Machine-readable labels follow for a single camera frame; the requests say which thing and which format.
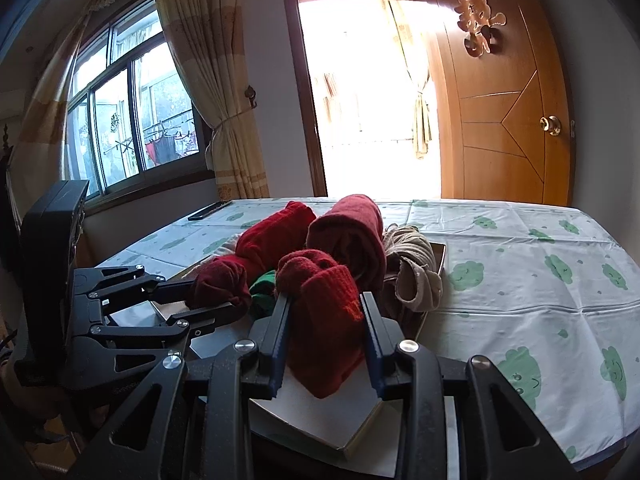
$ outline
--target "window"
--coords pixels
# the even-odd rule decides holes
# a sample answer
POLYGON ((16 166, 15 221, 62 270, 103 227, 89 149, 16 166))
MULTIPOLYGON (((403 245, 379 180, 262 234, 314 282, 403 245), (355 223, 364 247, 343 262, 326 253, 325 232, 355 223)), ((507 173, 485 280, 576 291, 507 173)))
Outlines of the window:
POLYGON ((70 98, 69 171, 90 181, 89 199, 204 169, 204 139, 155 1, 114 20, 82 50, 70 98))

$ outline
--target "beige curtain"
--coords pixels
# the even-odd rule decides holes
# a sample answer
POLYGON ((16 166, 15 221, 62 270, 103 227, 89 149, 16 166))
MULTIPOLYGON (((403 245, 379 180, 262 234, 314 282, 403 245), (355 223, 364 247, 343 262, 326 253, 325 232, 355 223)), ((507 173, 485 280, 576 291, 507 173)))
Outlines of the beige curtain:
POLYGON ((69 177, 66 114, 78 49, 91 13, 114 1, 87 3, 36 86, 7 170, 18 225, 55 181, 69 177))
POLYGON ((206 156, 221 200, 269 195, 254 114, 244 96, 240 1, 156 0, 178 74, 200 115, 215 128, 206 156))
POLYGON ((414 107, 414 152, 417 158, 424 158, 429 149, 431 128, 429 126, 429 104, 424 91, 430 78, 427 47, 420 31, 412 34, 402 2, 382 0, 387 21, 394 35, 394 43, 402 55, 409 78, 416 87, 414 107))
POLYGON ((6 332, 6 325, 2 318, 2 310, 0 310, 0 340, 5 339, 7 336, 8 333, 6 332))

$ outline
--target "red towel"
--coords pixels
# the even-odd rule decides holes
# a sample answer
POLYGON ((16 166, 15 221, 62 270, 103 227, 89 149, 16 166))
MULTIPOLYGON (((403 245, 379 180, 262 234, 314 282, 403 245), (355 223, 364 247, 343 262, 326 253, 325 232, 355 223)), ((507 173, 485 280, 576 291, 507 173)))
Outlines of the red towel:
POLYGON ((232 256, 221 256, 209 262, 193 282, 184 303, 189 308, 202 308, 225 301, 247 311, 252 302, 246 270, 232 256))
POLYGON ((238 240, 236 256, 260 267, 257 276, 249 276, 250 284, 276 269, 281 257, 302 249, 309 224, 315 219, 314 212, 302 202, 289 202, 282 211, 247 229, 238 240))
POLYGON ((349 268, 360 291, 382 289, 386 256, 380 209, 365 195, 349 195, 309 226, 306 246, 349 268))
POLYGON ((295 299, 287 364, 309 392, 324 399, 364 357, 358 288, 347 267, 322 251, 305 250, 280 260, 276 289, 295 299))

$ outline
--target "door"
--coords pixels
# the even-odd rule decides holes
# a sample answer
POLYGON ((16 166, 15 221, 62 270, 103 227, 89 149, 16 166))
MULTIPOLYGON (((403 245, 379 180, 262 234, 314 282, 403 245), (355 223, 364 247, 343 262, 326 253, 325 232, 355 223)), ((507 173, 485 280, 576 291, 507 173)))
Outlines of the door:
POLYGON ((505 17, 495 21, 506 22, 484 30, 490 52, 478 56, 470 33, 458 25, 461 1, 435 2, 442 23, 430 58, 443 197, 567 205, 572 129, 560 57, 542 4, 486 0, 492 17, 505 17))

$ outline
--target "window frame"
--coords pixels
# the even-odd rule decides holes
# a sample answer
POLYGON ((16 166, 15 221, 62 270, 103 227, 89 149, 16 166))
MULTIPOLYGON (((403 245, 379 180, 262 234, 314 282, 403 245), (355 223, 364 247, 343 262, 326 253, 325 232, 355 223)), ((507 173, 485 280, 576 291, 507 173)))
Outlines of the window frame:
MULTIPOLYGON (((160 164, 154 168, 145 169, 145 164, 142 160, 142 150, 144 147, 142 146, 142 130, 140 122, 138 121, 138 102, 136 99, 134 64, 149 51, 166 42, 164 32, 159 32, 154 36, 151 36, 113 62, 110 62, 110 59, 114 43, 114 30, 118 24, 128 19, 134 13, 140 12, 140 10, 145 7, 152 5, 153 2, 154 0, 137 0, 132 5, 127 6, 124 10, 116 13, 107 23, 103 24, 103 26, 99 27, 99 29, 91 35, 88 41, 86 41, 81 47, 81 52, 78 55, 78 59, 81 59, 81 56, 86 56, 85 53, 91 52, 92 49, 95 49, 95 45, 98 42, 102 42, 105 34, 107 35, 106 69, 90 81, 84 88, 78 91, 76 95, 69 99, 66 112, 67 117, 69 117, 76 107, 81 105, 81 103, 86 99, 89 139, 92 148, 92 159, 98 188, 97 192, 94 192, 86 199, 88 214, 104 210, 113 205, 128 202, 129 200, 135 200, 142 196, 147 196, 154 192, 158 192, 159 190, 171 189, 172 187, 183 186, 185 183, 198 182, 200 180, 214 177, 214 173, 209 171, 206 167, 204 153, 211 138, 211 131, 204 120, 199 116, 197 110, 193 106, 193 103, 191 105, 191 111, 198 143, 198 152, 177 160, 172 160, 171 162, 160 164), (96 134, 97 122, 95 117, 95 91, 100 89, 101 86, 109 82, 122 71, 126 71, 127 73, 129 121, 132 132, 132 142, 136 153, 138 173, 108 186, 104 178, 102 156, 99 150, 99 143, 96 134)), ((75 156, 75 152, 70 150, 70 154, 71 153, 75 156)))

